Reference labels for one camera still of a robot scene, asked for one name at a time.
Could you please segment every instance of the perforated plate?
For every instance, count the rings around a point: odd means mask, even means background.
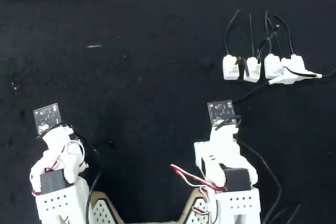
[[[49,223],[46,221],[49,216],[61,215],[63,218],[68,216],[70,223],[84,224],[86,222],[83,213],[88,195],[88,184],[78,176],[72,186],[35,198],[39,218],[44,220],[43,223]]]
[[[61,122],[58,104],[54,103],[34,110],[36,130],[39,135]]]
[[[216,194],[216,198],[224,215],[245,215],[260,212],[259,190],[233,191]]]
[[[230,119],[235,115],[232,101],[209,102],[208,110],[212,127],[218,126],[222,121]],[[226,122],[225,125],[236,123],[236,119],[232,119]]]
[[[92,211],[96,224],[118,224],[105,199],[98,199]]]
[[[193,203],[193,206],[203,210],[207,211],[207,205],[205,203],[205,200],[203,198],[195,198],[195,201]],[[199,215],[192,211],[191,209],[188,212],[188,216],[184,221],[184,224],[207,224],[208,216],[205,215]]]

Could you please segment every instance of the cable connector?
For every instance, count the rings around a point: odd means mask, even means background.
[[[322,78],[319,73],[308,71],[301,56],[291,55],[290,59],[281,59],[281,67],[283,69],[282,76],[276,77],[269,81],[269,84],[293,84],[296,81],[304,79]]]
[[[244,70],[244,80],[256,83],[260,79],[261,63],[255,57],[247,59]]]
[[[279,56],[269,54],[264,60],[265,77],[266,79],[274,79],[282,75],[282,66]]]
[[[223,58],[224,80],[237,80],[239,78],[238,59],[232,55]]]

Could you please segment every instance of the white 3d-printed part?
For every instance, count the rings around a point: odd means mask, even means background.
[[[282,66],[279,56],[268,54],[264,59],[266,79],[274,79],[282,75]]]
[[[60,223],[59,216],[68,216],[70,223],[85,224],[86,202],[89,196],[89,186],[85,179],[78,177],[74,185],[52,193],[37,196],[36,206],[43,224]],[[92,221],[92,211],[89,210],[89,220]]]
[[[196,198],[194,203],[194,207],[197,207],[203,211],[207,211],[207,205],[203,198]],[[208,216],[207,215],[199,215],[195,213],[192,209],[190,209],[188,216],[186,218],[185,224],[207,224]]]
[[[255,57],[250,57],[246,61],[249,76],[246,74],[246,69],[244,71],[244,80],[256,83],[260,79],[261,63]]]
[[[239,78],[239,67],[236,63],[237,57],[227,55],[223,58],[224,80],[237,80]]]
[[[99,199],[92,211],[96,224],[117,224],[105,200]]]
[[[221,215],[247,215],[260,213],[259,190],[233,191],[216,194]]]

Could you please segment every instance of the red wire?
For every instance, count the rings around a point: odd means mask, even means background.
[[[205,190],[203,187],[201,187],[200,190],[202,190],[206,194],[206,196],[208,196],[208,191],[207,190]]]
[[[61,153],[63,153],[64,150],[65,150],[65,145],[63,146],[63,149],[62,149]],[[57,164],[57,160],[54,162],[54,164],[52,165],[51,168],[47,169],[47,172],[51,172],[54,169],[56,164]]]
[[[186,175],[186,176],[188,176],[188,177],[190,177],[190,178],[193,178],[194,180],[196,180],[196,181],[198,181],[198,182],[200,182],[200,183],[202,183],[202,184],[204,184],[204,185],[206,185],[206,186],[208,186],[208,187],[210,187],[210,188],[212,188],[212,189],[214,189],[214,190],[222,191],[222,190],[225,189],[225,187],[218,187],[218,186],[216,186],[216,184],[215,184],[214,182],[209,183],[208,181],[206,181],[206,180],[204,180],[204,179],[201,179],[201,178],[199,178],[199,177],[197,177],[197,176],[195,176],[195,175],[192,175],[192,174],[186,172],[185,170],[179,168],[179,167],[176,166],[176,165],[171,164],[170,167],[173,168],[173,170],[174,170],[175,172],[176,172],[176,171],[179,171],[180,173],[182,173],[182,174],[184,174],[184,175]]]
[[[199,211],[202,214],[206,214],[206,211],[203,211],[202,209],[198,208],[198,207],[192,207],[193,209],[196,209],[197,211]]]
[[[42,193],[37,193],[34,190],[31,191],[31,194],[34,195],[35,197],[42,195]]]

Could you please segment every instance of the black cloth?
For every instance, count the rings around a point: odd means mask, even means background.
[[[223,80],[224,31],[238,8],[233,55],[251,55],[249,13],[256,44],[264,39],[269,10],[287,21],[308,69],[336,67],[334,0],[0,0],[0,7],[1,223],[37,223],[28,175],[46,145],[35,139],[33,110],[54,102],[100,152],[97,190],[125,222],[176,220],[192,189],[169,164],[199,175],[193,143],[209,137],[207,102],[258,85]],[[289,57],[283,28],[279,37]],[[235,105],[240,139],[282,184],[277,210],[302,204],[293,223],[336,217],[335,89],[335,78],[277,85]],[[242,152],[258,170],[263,217],[277,188],[260,160]],[[96,172],[87,171],[90,185]]]

